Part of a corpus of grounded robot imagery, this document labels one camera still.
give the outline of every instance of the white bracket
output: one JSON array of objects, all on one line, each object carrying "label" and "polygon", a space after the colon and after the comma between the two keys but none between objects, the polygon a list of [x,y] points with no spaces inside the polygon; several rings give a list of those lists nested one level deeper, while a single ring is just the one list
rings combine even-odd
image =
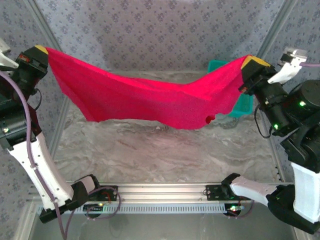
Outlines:
[{"label": "white bracket", "polygon": [[11,60],[9,57],[5,56],[5,53],[10,51],[10,47],[5,43],[5,41],[0,38],[0,66],[7,66],[16,69],[19,64]]},{"label": "white bracket", "polygon": [[267,195],[277,190],[277,186],[248,180],[238,176],[230,184],[232,192],[237,196],[243,196],[268,206]]},{"label": "white bracket", "polygon": [[[74,190],[58,172],[58,169],[49,154],[43,133],[40,133],[36,137],[36,141],[31,143],[31,150],[34,161],[37,164],[37,168],[42,175],[43,180],[50,189],[50,192],[57,198],[56,201],[58,206],[60,207],[65,205],[66,200],[72,199]],[[14,145],[13,150],[9,151],[9,153],[17,159],[29,175],[41,196],[43,208],[54,210],[54,204],[51,202],[50,197],[37,178],[34,169],[31,167],[27,153],[27,142],[24,141]]]},{"label": "white bracket", "polygon": [[320,173],[291,162],[294,172],[294,211],[311,223],[320,218]]},{"label": "white bracket", "polygon": [[302,66],[301,63],[307,61],[307,51],[296,49],[292,47],[286,47],[282,59],[279,65],[283,66],[281,70],[272,76],[269,80],[269,84],[280,83],[285,84],[287,81],[295,77]]}]

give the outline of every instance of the marble surface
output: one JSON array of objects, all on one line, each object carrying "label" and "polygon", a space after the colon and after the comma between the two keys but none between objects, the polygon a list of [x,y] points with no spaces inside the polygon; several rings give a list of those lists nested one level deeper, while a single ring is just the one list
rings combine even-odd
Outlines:
[{"label": "marble surface", "polygon": [[[204,74],[125,75],[183,84]],[[146,120],[87,122],[71,104],[54,161],[69,181],[92,173],[101,182],[220,182],[233,172],[259,182],[279,180],[269,142],[252,114],[220,115],[201,129],[177,130]]]}]

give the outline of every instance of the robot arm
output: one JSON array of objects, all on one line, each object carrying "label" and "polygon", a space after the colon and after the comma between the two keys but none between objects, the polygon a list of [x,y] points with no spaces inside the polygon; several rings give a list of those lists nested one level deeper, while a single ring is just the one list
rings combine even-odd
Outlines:
[{"label": "robot arm", "polygon": [[[2,52],[0,55],[2,63],[12,63]],[[67,184],[49,154],[36,111],[27,105],[31,121],[29,144],[34,163],[29,159],[26,109],[18,91],[9,82],[13,82],[28,100],[36,93],[35,85],[47,74],[48,52],[42,46],[34,46],[22,52],[14,63],[5,65],[7,71],[11,71],[10,77],[1,73],[0,78],[0,145],[18,160],[34,183],[45,209],[40,220],[46,223],[57,217],[57,208],[63,214],[82,206],[88,201],[89,192],[100,185],[93,175],[85,176],[73,185]]]},{"label": "robot arm", "polygon": [[290,93],[281,85],[298,73],[300,63],[307,59],[305,54],[287,48],[279,72],[261,59],[252,59],[242,68],[239,88],[256,96],[273,135],[287,136],[281,145],[293,167],[294,185],[270,186],[235,173],[222,185],[227,195],[262,203],[281,221],[314,234],[320,228],[320,80],[307,80]]}]

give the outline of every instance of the pink fabric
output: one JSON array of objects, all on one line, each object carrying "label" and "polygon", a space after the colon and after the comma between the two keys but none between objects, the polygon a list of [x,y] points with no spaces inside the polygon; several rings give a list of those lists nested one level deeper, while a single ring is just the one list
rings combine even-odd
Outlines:
[{"label": "pink fabric", "polygon": [[176,129],[199,129],[216,114],[231,112],[241,94],[241,65],[246,58],[238,58],[192,83],[177,84],[115,75],[46,49],[62,92],[87,121],[156,120]]}]

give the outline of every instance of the wall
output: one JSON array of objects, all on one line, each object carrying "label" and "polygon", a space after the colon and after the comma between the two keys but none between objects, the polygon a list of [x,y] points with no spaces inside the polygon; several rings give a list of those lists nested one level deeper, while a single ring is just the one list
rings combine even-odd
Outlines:
[{"label": "wall", "polygon": [[[286,46],[308,51],[308,62],[320,62],[320,3],[314,0],[298,0],[286,24],[277,35],[266,60],[276,65]],[[319,68],[303,68],[298,75],[284,85],[286,91],[306,79],[320,79]],[[288,156],[280,145],[282,138],[275,138],[276,149],[282,161],[287,181],[293,181],[293,170]]]},{"label": "wall", "polygon": [[[21,51],[36,44],[46,46],[33,16],[20,0],[0,1],[0,37],[11,47],[10,57],[16,59]],[[39,124],[49,145],[55,124],[59,117],[63,95],[51,72],[39,82],[37,87],[42,92],[42,104],[37,111]],[[30,98],[30,105],[36,106],[37,95]],[[0,239],[10,239],[17,226],[17,220],[25,204],[32,183],[23,168],[6,150],[0,148]]]},{"label": "wall", "polygon": [[68,54],[106,70],[203,70],[255,54],[283,0],[36,0]]}]

